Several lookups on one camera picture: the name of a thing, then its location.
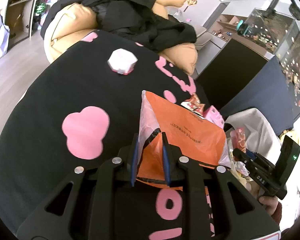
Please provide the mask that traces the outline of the red sleeve forearm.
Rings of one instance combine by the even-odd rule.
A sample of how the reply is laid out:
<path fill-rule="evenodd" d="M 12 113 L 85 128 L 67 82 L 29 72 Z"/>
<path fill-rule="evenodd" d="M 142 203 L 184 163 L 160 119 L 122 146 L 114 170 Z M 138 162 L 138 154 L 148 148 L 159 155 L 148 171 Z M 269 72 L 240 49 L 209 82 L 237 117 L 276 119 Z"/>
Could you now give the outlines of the red sleeve forearm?
<path fill-rule="evenodd" d="M 280 224 L 282 219 L 282 204 L 280 202 L 278 202 L 277 207 L 271 217 L 277 225 Z"/>

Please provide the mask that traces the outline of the right hand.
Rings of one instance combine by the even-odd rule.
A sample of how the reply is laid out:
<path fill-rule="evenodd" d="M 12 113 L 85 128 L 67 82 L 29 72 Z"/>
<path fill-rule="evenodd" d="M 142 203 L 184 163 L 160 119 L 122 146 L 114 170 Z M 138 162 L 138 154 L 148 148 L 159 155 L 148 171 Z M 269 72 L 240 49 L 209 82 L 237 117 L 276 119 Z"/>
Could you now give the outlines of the right hand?
<path fill-rule="evenodd" d="M 259 203 L 262 204 L 267 211 L 267 213 L 272 216 L 278 206 L 278 198 L 277 197 L 270 197 L 270 196 L 261 196 L 258 199 Z"/>

